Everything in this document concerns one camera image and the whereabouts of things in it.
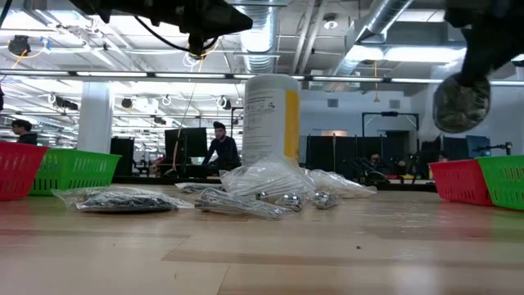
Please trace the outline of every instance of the white column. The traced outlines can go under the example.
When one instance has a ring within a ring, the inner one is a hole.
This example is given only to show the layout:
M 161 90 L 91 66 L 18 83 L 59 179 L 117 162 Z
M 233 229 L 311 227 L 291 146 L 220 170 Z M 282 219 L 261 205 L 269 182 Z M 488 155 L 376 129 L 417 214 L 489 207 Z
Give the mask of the white column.
M 109 153 L 115 98 L 107 82 L 84 82 L 78 149 Z

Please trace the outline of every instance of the pipe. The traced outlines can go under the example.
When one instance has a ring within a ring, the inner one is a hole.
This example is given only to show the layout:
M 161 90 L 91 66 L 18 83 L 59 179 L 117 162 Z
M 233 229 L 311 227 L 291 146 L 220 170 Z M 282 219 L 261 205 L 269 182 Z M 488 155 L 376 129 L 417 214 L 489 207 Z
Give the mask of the pipe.
M 314 40 L 317 37 L 318 29 L 320 28 L 320 24 L 323 21 L 324 12 L 326 11 L 328 2 L 328 0 L 321 0 L 320 7 L 317 11 L 317 20 L 314 22 L 313 30 L 311 31 L 311 35 L 308 38 L 308 45 L 305 48 L 304 58 L 302 59 L 302 64 L 300 65 L 299 73 L 301 74 L 304 74 L 305 67 L 308 64 L 309 57 L 311 56 L 311 50 L 314 46 Z
M 298 44 L 296 45 L 295 57 L 293 57 L 293 65 L 291 66 L 290 74 L 296 73 L 298 61 L 300 60 L 302 48 L 304 47 L 305 36 L 308 34 L 309 23 L 311 22 L 311 16 L 313 16 L 314 3 L 315 0 L 309 0 L 308 8 L 305 11 L 304 24 L 300 30 L 300 37 L 298 39 Z
M 277 12 L 274 7 L 241 6 L 237 8 L 253 20 L 250 30 L 240 33 L 242 51 L 248 53 L 273 53 Z M 244 63 L 253 74 L 273 73 L 275 58 L 268 56 L 247 56 Z
M 375 0 L 369 13 L 362 19 L 353 21 L 346 35 L 347 54 L 330 75 L 349 76 L 362 61 L 354 45 L 362 42 L 384 43 L 387 30 L 399 16 L 408 9 L 413 0 Z M 324 91 L 334 91 L 338 83 L 326 83 Z

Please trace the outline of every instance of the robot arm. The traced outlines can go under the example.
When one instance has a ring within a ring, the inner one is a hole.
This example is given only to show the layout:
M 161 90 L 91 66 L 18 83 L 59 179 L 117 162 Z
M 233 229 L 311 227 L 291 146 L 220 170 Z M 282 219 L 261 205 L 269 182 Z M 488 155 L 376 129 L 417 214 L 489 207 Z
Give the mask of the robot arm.
M 83 13 L 99 15 L 106 23 L 110 22 L 112 11 L 118 10 L 134 16 L 146 17 L 154 26 L 160 25 L 161 22 L 176 25 L 181 33 L 189 33 L 189 52 L 197 56 L 205 51 L 206 40 L 216 41 L 221 35 L 249 30 L 253 26 L 251 18 L 243 15 L 224 0 L 70 1 Z
M 433 120 L 457 134 L 477 127 L 488 115 L 487 76 L 524 53 L 524 1 L 447 0 L 445 19 L 463 31 L 468 49 L 462 70 L 445 79 L 434 94 Z

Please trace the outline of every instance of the ductwork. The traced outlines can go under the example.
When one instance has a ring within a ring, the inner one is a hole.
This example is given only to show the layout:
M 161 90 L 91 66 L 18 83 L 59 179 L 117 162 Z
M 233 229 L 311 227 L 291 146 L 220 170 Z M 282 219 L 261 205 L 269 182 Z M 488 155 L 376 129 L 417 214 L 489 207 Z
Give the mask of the ductwork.
M 363 43 L 385 43 L 386 32 L 399 16 L 408 9 L 413 0 L 375 0 L 369 8 L 369 14 L 351 23 L 346 35 L 346 56 L 330 75 L 349 76 L 362 61 L 358 47 Z M 338 83 L 326 83 L 324 91 L 336 91 Z
M 246 69 L 250 73 L 273 73 L 274 57 L 263 56 L 274 50 L 275 28 L 277 26 L 277 11 L 274 7 L 248 6 L 237 9 L 253 20 L 253 28 L 240 33 L 242 51 L 252 53 L 244 56 Z

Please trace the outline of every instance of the plastic bag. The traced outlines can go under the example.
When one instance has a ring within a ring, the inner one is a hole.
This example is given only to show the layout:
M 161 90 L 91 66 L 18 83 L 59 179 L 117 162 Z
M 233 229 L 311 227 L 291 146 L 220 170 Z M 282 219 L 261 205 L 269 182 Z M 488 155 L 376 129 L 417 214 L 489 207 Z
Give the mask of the plastic bag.
M 254 197 L 239 197 L 214 188 L 201 191 L 195 202 L 195 208 L 202 211 L 248 215 L 263 219 L 280 219 L 288 213 L 285 208 L 256 200 Z
M 334 193 L 329 192 L 317 192 L 313 200 L 311 201 L 311 204 L 313 206 L 317 207 L 317 209 L 320 210 L 326 210 L 331 207 L 334 207 L 338 205 L 339 199 Z
M 75 188 L 52 190 L 70 209 L 80 211 L 131 212 L 167 211 L 194 206 L 163 193 L 139 188 Z
M 334 193 L 343 199 L 367 197 L 377 193 L 377 189 L 374 187 L 367 188 L 334 172 L 307 169 L 303 169 L 303 171 L 313 180 L 317 191 Z
M 196 183 L 183 183 L 175 184 L 184 193 L 197 193 L 203 191 L 206 188 L 215 188 L 218 190 L 224 190 L 222 184 L 196 184 Z
M 276 200 L 286 193 L 314 192 L 313 180 L 291 158 L 268 157 L 250 166 L 221 172 L 220 181 L 225 190 L 238 196 L 264 192 Z

